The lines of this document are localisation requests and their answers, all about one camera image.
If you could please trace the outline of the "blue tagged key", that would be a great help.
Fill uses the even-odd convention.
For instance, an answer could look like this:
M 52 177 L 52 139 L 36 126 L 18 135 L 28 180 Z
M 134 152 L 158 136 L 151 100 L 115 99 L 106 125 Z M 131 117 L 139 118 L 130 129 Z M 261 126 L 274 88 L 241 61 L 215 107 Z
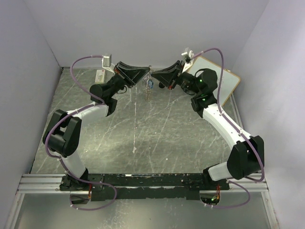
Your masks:
M 153 84 L 154 84 L 154 82 L 153 82 L 152 80 L 149 79 L 149 80 L 147 81 L 147 86 L 148 86 L 149 89 L 152 89 L 152 88 L 153 88 Z

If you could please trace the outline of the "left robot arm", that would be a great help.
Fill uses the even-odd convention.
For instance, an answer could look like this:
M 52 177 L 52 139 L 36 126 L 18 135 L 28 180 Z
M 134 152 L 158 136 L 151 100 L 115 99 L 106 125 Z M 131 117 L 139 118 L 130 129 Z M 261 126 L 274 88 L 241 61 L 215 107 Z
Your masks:
M 135 86 L 151 71 L 150 67 L 135 67 L 118 62 L 113 76 L 105 83 L 96 83 L 85 90 L 91 103 L 71 111 L 56 110 L 43 136 L 48 156 L 59 160 L 77 190 L 89 184 L 89 172 L 78 153 L 82 128 L 99 118 L 110 116 L 116 108 L 113 98 L 119 91 Z

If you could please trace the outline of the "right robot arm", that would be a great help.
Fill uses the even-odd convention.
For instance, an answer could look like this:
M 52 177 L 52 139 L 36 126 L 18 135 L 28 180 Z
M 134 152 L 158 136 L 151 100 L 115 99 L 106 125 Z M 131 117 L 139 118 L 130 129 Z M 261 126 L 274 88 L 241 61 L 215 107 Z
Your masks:
M 184 70 L 184 64 L 174 65 L 152 73 L 164 87 L 173 89 L 180 86 L 193 94 L 193 110 L 209 122 L 224 138 L 231 149 L 226 162 L 211 166 L 202 178 L 206 189 L 214 189 L 219 180 L 249 178 L 252 173 L 264 172 L 264 141 L 260 136 L 252 136 L 231 119 L 215 98 L 218 88 L 218 75 L 214 69 L 204 67 L 196 72 Z

